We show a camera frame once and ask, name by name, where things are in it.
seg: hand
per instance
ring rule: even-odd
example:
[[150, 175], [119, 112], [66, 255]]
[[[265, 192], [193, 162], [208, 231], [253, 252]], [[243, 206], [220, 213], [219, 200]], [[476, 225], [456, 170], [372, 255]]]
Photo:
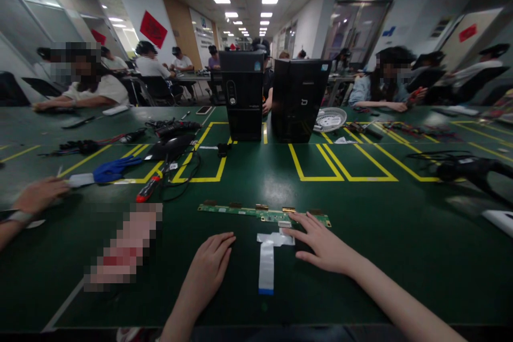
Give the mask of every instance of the hand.
[[26, 187], [12, 208], [37, 215], [68, 191], [67, 182], [51, 176]]
[[175, 309], [196, 319], [217, 293], [230, 260], [233, 232], [211, 236], [198, 249], [183, 281]]
[[310, 213], [306, 215], [293, 213], [289, 214], [289, 217], [299, 222], [306, 230], [306, 234], [292, 229], [283, 229], [283, 232], [306, 243], [315, 252], [314, 255], [306, 251], [298, 251], [296, 258], [309, 262], [320, 269], [349, 276], [363, 260], [360, 254], [337, 238]]
[[404, 112], [408, 109], [408, 107], [406, 106], [406, 103], [388, 102], [388, 103], [386, 103], [386, 106], [388, 108], [393, 109], [394, 111], [397, 111], [397, 112]]
[[269, 113], [269, 111], [271, 110], [271, 103], [269, 102], [269, 99], [267, 99], [263, 104], [262, 104], [262, 115], [267, 115]]

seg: green circuit board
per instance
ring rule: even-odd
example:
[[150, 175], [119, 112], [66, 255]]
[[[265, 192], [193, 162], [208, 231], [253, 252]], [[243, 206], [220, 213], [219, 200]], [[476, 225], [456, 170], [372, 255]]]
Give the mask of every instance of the green circuit board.
[[[270, 210], [265, 205], [256, 205], [255, 208], [246, 208], [238, 203], [231, 203], [229, 206], [218, 206], [216, 201], [207, 200], [203, 204], [200, 204], [198, 211], [207, 211], [214, 213], [223, 214], [234, 214], [234, 215], [247, 215], [255, 216], [262, 222], [279, 222], [288, 221], [290, 222], [289, 212], [294, 212], [296, 209], [293, 207], [283, 207], [281, 211]], [[327, 215], [323, 215], [318, 209], [308, 210], [313, 216], [315, 216], [323, 225], [331, 227], [330, 219]]]

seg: chair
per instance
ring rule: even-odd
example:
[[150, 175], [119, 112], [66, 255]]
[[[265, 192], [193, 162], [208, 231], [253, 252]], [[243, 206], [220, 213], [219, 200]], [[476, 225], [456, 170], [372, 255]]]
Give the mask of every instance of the chair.
[[485, 86], [490, 80], [502, 75], [509, 70], [510, 67], [494, 67], [486, 68], [478, 72], [474, 77], [460, 87], [452, 102], [454, 104], [466, 103], [473, 99], [477, 91]]
[[25, 93], [10, 72], [0, 72], [0, 106], [24, 107], [29, 106]]
[[438, 68], [428, 68], [424, 72], [421, 72], [419, 76], [413, 79], [411, 83], [406, 86], [406, 90], [409, 93], [412, 93], [416, 89], [423, 87], [429, 88], [432, 87], [440, 78], [445, 74], [445, 71], [442, 71]]
[[501, 97], [503, 97], [506, 92], [513, 88], [513, 84], [503, 84], [495, 87], [492, 92], [483, 100], [481, 105], [483, 106], [492, 106], [499, 101]]
[[141, 80], [146, 84], [148, 94], [154, 99], [164, 100], [169, 104], [169, 99], [173, 100], [173, 104], [177, 102], [183, 95], [183, 90], [177, 85], [168, 85], [168, 82], [161, 76], [141, 76]]
[[61, 92], [52, 86], [49, 82], [38, 79], [36, 77], [22, 77], [35, 91], [39, 92], [46, 98], [59, 97]]

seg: table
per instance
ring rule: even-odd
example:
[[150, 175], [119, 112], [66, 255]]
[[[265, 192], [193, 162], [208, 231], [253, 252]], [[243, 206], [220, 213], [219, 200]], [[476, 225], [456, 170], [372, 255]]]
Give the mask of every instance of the table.
[[[140, 107], [106, 116], [75, 130], [60, 127], [68, 115], [35, 114], [29, 108], [0, 108], [0, 208], [7, 208], [29, 182], [54, 175], [60, 165], [66, 176], [91, 172], [129, 151], [145, 154], [156, 141], [147, 135], [136, 145], [115, 144], [85, 157], [41, 158], [59, 143], [105, 139], [142, 127], [148, 119], [181, 118], [202, 122], [202, 146], [230, 138], [226, 109], [207, 116], [195, 107]], [[348, 119], [373, 119], [346, 108]], [[81, 110], [82, 117], [102, 116]], [[84, 268], [121, 226], [142, 187], [137, 182], [91, 185], [49, 208], [46, 223], [23, 231], [0, 254], [0, 331], [54, 328], [156, 327], [172, 310], [189, 264], [210, 235], [234, 231], [234, 244], [224, 283], [199, 320], [200, 325], [376, 324], [386, 316], [349, 278], [321, 271], [296, 260], [294, 247], [275, 249], [275, 295], [258, 295], [260, 244], [257, 233], [276, 231], [274, 223], [243, 215], [197, 211], [206, 199], [243, 207], [267, 204], [318, 208], [330, 217], [331, 230], [372, 260], [403, 288], [450, 324], [508, 325], [513, 314], [513, 242], [479, 216], [500, 205], [462, 183], [443, 185], [405, 159], [407, 153], [467, 149], [479, 156], [513, 162], [513, 130], [481, 126], [466, 116], [449, 118], [415, 107], [399, 119], [411, 124], [449, 124], [464, 142], [437, 143], [388, 134], [379, 143], [371, 136], [340, 135], [358, 142], [332, 144], [336, 136], [313, 134], [308, 144], [279, 144], [270, 120], [262, 124], [261, 143], [238, 142], [224, 161], [215, 150], [199, 150], [203, 165], [197, 178], [177, 201], [164, 205], [162, 230], [137, 283], [113, 292], [81, 290]], [[500, 152], [498, 148], [508, 149]], [[152, 175], [155, 164], [141, 164], [125, 177]], [[511, 197], [513, 181], [493, 176], [498, 193]], [[151, 201], [158, 201], [153, 196]]]
[[328, 78], [328, 83], [334, 83], [333, 89], [330, 93], [330, 99], [328, 101], [328, 107], [333, 107], [333, 104], [335, 102], [335, 97], [337, 95], [338, 88], [340, 87], [340, 84], [343, 82], [353, 82], [354, 76], [333, 76]]

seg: person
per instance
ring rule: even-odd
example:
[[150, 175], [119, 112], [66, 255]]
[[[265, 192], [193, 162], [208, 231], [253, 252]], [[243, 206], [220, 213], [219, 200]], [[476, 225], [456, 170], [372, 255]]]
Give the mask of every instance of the person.
[[176, 73], [169, 71], [167, 65], [158, 62], [157, 50], [149, 41], [139, 41], [135, 53], [139, 55], [135, 59], [135, 65], [142, 76], [162, 76], [164, 79], [176, 77]]
[[69, 185], [49, 177], [26, 187], [11, 210], [0, 212], [0, 251], [45, 208], [69, 191]]
[[[314, 254], [298, 251], [296, 258], [330, 273], [354, 280], [412, 341], [465, 341], [448, 324], [397, 285], [370, 260], [345, 244], [316, 217], [289, 214], [305, 232], [283, 229], [310, 246]], [[190, 340], [196, 320], [219, 290], [230, 262], [236, 237], [233, 232], [211, 236], [198, 249], [166, 321], [160, 342]]]
[[[176, 58], [175, 58], [175, 61], [169, 67], [169, 69], [171, 71], [173, 71], [175, 69], [178, 71], [181, 71], [181, 72], [194, 71], [194, 65], [192, 65], [191, 59], [189, 59], [189, 57], [187, 57], [186, 55], [184, 55], [182, 53], [182, 50], [180, 49], [180, 47], [173, 47], [172, 52]], [[194, 87], [193, 87], [194, 83], [195, 82], [191, 82], [191, 81], [180, 81], [179, 82], [179, 84], [181, 86], [184, 86], [185, 88], [187, 88], [187, 91], [191, 94], [193, 104], [196, 103], [196, 97], [195, 97]]]
[[128, 105], [128, 92], [113, 73], [101, 63], [95, 51], [70, 48], [66, 57], [79, 81], [73, 82], [58, 98], [34, 104], [36, 111], [53, 107], [115, 107]]
[[498, 60], [498, 58], [508, 52], [509, 47], [509, 44], [497, 44], [492, 47], [483, 49], [479, 52], [481, 58], [478, 63], [460, 71], [445, 74], [441, 79], [441, 82], [444, 85], [451, 85], [452, 92], [457, 93], [462, 85], [464, 85], [482, 70], [487, 68], [502, 67], [503, 62]]
[[119, 56], [114, 56], [110, 49], [102, 45], [102, 64], [112, 71], [126, 70], [128, 65]]
[[251, 43], [253, 51], [263, 51], [263, 95], [262, 95], [262, 115], [267, 115], [273, 107], [273, 85], [274, 85], [274, 72], [269, 67], [271, 59], [270, 45], [267, 40], [262, 40], [259, 37], [253, 39]]
[[[408, 109], [411, 95], [401, 74], [409, 70], [411, 53], [404, 47], [386, 48], [376, 54], [376, 68], [368, 76], [356, 79], [349, 96], [351, 107], [388, 107], [398, 112]], [[420, 102], [427, 89], [419, 88], [412, 102]]]
[[208, 69], [211, 71], [213, 69], [221, 69], [221, 65], [219, 64], [219, 54], [217, 53], [217, 47], [215, 45], [208, 46], [208, 52], [210, 52], [211, 57], [208, 58]]
[[290, 59], [290, 54], [288, 51], [282, 51], [279, 56], [278, 56], [278, 59]]

